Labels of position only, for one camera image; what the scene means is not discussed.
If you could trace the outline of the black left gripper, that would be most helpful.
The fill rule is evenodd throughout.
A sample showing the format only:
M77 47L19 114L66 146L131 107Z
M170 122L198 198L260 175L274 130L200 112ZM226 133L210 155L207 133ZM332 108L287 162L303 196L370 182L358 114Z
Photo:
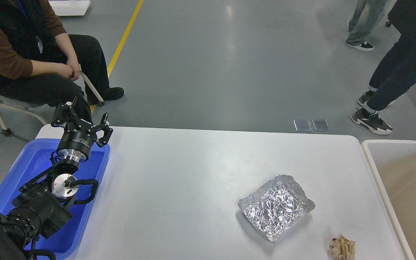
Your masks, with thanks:
M56 153L64 159L82 163L89 159L94 143L98 147L104 147L109 143L113 129L108 122L109 113L103 114L99 125L82 122L74 110L77 100L75 97L72 102L59 104L53 113L51 126L63 128Z

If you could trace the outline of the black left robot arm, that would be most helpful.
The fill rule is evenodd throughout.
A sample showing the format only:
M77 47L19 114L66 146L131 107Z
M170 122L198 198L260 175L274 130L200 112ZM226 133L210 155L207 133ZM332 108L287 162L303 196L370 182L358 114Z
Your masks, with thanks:
M50 250L37 250L37 241L51 237L72 218L72 205L88 204L97 194L96 179L76 179L74 173L88 160L94 144L108 144L113 129L108 113L99 125L79 118L74 110L76 102L59 104L53 114L51 125L63 128L63 135L51 154L52 166L18 189L20 194L7 215L0 213L0 260L56 259Z

